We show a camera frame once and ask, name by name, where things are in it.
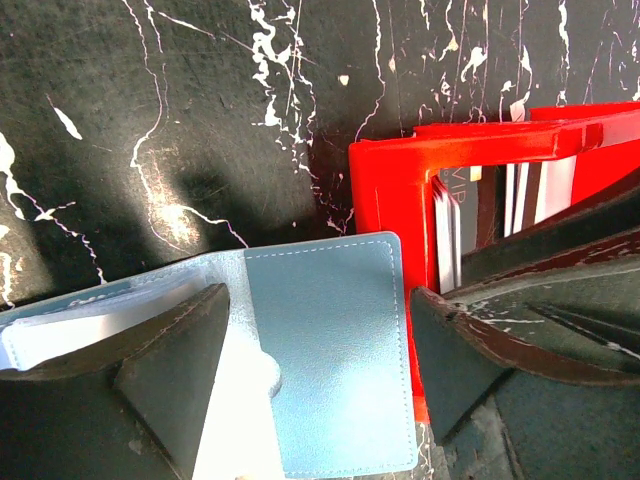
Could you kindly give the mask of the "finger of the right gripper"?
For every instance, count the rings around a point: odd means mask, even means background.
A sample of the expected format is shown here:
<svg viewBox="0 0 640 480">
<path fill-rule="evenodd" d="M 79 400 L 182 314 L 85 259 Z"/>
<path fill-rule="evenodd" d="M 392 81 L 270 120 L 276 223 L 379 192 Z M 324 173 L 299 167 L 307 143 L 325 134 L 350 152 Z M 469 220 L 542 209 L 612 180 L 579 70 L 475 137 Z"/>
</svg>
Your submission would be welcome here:
<svg viewBox="0 0 640 480">
<path fill-rule="evenodd" d="M 637 188 L 499 249 L 522 264 L 446 299 L 553 353 L 602 368 L 638 369 Z"/>
</svg>

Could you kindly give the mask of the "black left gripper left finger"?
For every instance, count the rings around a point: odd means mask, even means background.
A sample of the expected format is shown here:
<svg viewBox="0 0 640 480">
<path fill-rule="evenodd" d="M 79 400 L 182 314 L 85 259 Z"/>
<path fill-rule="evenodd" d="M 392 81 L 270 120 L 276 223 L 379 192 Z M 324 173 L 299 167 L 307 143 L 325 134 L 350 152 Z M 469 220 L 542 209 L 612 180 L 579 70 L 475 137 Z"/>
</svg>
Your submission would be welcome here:
<svg viewBox="0 0 640 480">
<path fill-rule="evenodd" d="M 190 479 L 230 295 L 200 292 L 121 333 L 1 373 L 4 479 Z"/>
</svg>

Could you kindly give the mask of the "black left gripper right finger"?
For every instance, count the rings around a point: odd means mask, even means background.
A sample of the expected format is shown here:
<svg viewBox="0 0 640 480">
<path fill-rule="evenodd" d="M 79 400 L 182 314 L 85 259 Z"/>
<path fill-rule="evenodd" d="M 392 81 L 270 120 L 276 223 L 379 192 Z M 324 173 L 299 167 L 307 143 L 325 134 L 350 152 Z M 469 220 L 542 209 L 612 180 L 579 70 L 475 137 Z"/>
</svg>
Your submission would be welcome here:
<svg viewBox="0 0 640 480">
<path fill-rule="evenodd" d="M 418 288 L 410 313 L 438 455 L 449 479 L 636 479 L 639 389 L 556 382 L 501 368 Z"/>
</svg>

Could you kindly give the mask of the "blue leather card holder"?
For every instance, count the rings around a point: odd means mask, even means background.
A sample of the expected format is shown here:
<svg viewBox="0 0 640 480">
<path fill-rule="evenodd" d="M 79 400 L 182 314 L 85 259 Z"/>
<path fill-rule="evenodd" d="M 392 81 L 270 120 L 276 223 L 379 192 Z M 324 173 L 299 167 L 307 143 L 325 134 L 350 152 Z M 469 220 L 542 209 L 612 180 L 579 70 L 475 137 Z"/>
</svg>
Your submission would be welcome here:
<svg viewBox="0 0 640 480">
<path fill-rule="evenodd" d="M 417 462 L 399 238 L 203 254 L 1 316 L 1 373 L 226 285 L 229 319 L 190 479 L 339 478 Z"/>
</svg>

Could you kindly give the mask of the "red plastic card tray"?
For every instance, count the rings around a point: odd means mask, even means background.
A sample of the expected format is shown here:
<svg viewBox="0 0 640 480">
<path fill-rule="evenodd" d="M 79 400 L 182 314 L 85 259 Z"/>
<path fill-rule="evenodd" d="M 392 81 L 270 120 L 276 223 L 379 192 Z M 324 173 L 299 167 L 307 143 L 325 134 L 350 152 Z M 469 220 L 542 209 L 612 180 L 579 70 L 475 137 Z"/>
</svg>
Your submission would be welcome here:
<svg viewBox="0 0 640 480">
<path fill-rule="evenodd" d="M 546 220 L 461 256 L 461 287 L 511 270 L 522 259 L 500 251 L 565 219 L 639 190 L 639 106 L 635 102 L 535 109 L 528 121 L 420 126 L 413 136 L 362 140 L 349 148 L 356 227 L 388 231 L 401 242 L 415 417 L 430 421 L 413 338 L 410 297 L 438 295 L 460 316 L 454 329 L 501 368 L 583 386 L 637 386 L 636 370 L 602 368 L 504 333 L 446 299 L 439 290 L 432 178 L 442 169 L 502 166 L 576 156 L 571 205 Z"/>
</svg>

